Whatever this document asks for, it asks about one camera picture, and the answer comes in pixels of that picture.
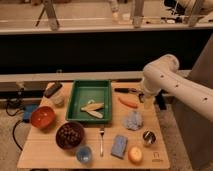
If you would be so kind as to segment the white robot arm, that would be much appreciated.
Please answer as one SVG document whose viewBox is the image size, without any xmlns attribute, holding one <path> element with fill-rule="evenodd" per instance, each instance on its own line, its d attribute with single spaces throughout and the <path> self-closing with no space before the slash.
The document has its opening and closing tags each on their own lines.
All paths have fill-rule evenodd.
<svg viewBox="0 0 213 171">
<path fill-rule="evenodd" d="M 179 61 L 172 54 L 146 64 L 141 81 L 144 96 L 156 96 L 163 89 L 213 122 L 213 89 L 181 77 L 178 69 Z"/>
</svg>

